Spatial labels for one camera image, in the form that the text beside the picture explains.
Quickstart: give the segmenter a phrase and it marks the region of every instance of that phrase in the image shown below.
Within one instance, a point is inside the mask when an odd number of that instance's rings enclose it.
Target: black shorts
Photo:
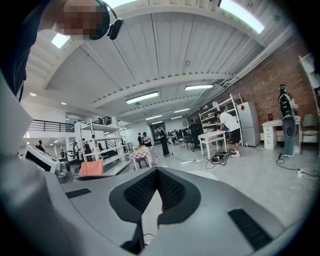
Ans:
[[[232,144],[239,143],[241,141],[240,128],[230,132]]]

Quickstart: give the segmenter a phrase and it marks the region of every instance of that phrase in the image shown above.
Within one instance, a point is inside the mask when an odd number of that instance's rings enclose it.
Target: refrigerator door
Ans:
[[[242,104],[236,106],[236,108],[238,110],[239,119],[240,119],[242,129],[254,127],[252,111],[251,111],[250,107],[251,106],[249,105],[249,102],[245,102],[245,103],[242,103]]]
[[[243,145],[255,147],[260,143],[260,133],[256,133],[254,128],[242,128]]]

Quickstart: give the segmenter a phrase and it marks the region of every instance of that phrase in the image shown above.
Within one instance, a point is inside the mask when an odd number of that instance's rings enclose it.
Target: brick wall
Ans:
[[[316,117],[317,108],[313,92],[299,61],[299,56],[304,57],[308,53],[304,42],[294,36],[214,100],[220,103],[229,98],[230,94],[241,94],[243,102],[254,102],[260,130],[263,132],[261,124],[268,121],[268,114],[272,114],[274,120],[281,118],[278,93],[279,85],[285,84],[299,107],[299,116],[303,118],[311,113]],[[199,117],[194,113],[188,120],[195,119],[196,116]]]

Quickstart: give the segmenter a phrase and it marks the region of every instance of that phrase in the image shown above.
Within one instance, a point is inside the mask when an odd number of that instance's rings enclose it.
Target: table with checkered tablecloth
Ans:
[[[146,149],[143,148],[143,149],[134,151],[133,153],[130,154],[130,162],[134,164],[136,170],[137,170],[136,159],[141,159],[141,158],[148,159],[149,167],[151,167],[153,160],[156,162],[156,164],[158,164],[157,162],[158,162],[159,155],[154,146],[148,147]]]

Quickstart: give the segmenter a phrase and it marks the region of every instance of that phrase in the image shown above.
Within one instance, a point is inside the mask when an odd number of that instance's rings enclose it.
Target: checkered tablecloth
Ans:
[[[152,159],[159,158],[159,155],[154,146],[148,149],[137,150],[136,152],[131,153],[130,162],[133,164],[134,159],[147,158],[148,156],[151,156]]]

